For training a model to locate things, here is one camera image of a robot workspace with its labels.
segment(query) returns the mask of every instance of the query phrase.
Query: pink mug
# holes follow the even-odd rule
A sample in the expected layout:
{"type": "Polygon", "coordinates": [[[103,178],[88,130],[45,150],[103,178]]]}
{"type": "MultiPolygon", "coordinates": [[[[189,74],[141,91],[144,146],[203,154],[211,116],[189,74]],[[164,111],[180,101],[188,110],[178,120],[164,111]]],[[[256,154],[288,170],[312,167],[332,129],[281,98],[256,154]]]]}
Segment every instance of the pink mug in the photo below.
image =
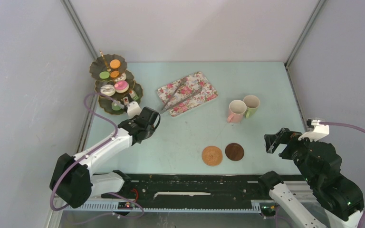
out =
{"type": "Polygon", "coordinates": [[[247,111],[247,106],[243,101],[234,100],[230,102],[229,117],[227,118],[227,122],[240,123],[246,111],[247,111]]]}

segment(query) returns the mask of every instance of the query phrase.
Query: white tabletop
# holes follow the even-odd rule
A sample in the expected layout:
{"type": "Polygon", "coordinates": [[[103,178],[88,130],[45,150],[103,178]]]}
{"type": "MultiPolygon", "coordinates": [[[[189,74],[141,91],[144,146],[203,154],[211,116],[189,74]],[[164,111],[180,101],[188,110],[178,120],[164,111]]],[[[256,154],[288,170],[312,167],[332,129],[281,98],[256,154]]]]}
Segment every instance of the white tabletop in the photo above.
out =
{"type": "MultiPolygon", "coordinates": [[[[183,76],[201,71],[219,96],[177,117],[162,114],[154,135],[109,159],[99,172],[120,170],[124,173],[150,174],[299,174],[293,161],[283,160],[278,153],[265,152],[265,134],[275,134],[282,127],[303,132],[285,67],[281,62],[210,62],[210,63],[128,63],[128,70],[144,89],[141,107],[158,110],[162,103],[157,88],[183,76]],[[258,111],[241,123],[227,123],[232,100],[256,95],[261,100],[258,111]],[[240,144],[243,159],[231,161],[224,154],[229,143],[240,144]],[[211,167],[202,161],[207,146],[223,152],[220,165],[211,167]]],[[[115,123],[127,114],[110,115],[97,105],[96,112],[115,123]]],[[[86,148],[93,146],[113,130],[113,126],[97,117],[93,119],[86,148]]]]}

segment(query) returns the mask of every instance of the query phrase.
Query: green mug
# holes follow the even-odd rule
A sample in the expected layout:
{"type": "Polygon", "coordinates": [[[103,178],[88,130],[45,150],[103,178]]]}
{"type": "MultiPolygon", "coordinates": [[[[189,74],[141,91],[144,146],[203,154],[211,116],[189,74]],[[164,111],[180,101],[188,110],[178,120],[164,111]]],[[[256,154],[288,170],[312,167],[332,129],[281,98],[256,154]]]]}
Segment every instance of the green mug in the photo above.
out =
{"type": "Polygon", "coordinates": [[[261,104],[261,101],[258,99],[258,97],[254,95],[245,96],[243,101],[247,106],[246,118],[249,118],[250,116],[254,115],[259,105],[261,104]]]}

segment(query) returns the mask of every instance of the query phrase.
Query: dark brown wooden coaster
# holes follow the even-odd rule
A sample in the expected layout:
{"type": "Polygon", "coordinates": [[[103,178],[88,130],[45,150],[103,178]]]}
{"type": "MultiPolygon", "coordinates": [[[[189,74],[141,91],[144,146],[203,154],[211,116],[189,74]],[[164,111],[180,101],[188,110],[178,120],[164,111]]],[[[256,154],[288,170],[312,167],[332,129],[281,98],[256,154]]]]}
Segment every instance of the dark brown wooden coaster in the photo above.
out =
{"type": "Polygon", "coordinates": [[[240,144],[230,143],[226,146],[225,154],[232,161],[240,161],[244,157],[244,149],[240,144]]]}

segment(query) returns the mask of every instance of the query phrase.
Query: pink mug handle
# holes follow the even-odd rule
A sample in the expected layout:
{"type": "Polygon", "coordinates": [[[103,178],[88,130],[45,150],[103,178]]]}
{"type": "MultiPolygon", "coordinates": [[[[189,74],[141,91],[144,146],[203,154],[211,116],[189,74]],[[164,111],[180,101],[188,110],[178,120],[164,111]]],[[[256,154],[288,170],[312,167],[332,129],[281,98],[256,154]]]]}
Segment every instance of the pink mug handle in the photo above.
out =
{"type": "Polygon", "coordinates": [[[229,117],[227,117],[227,122],[230,123],[231,119],[234,117],[234,114],[230,114],[229,117]]]}

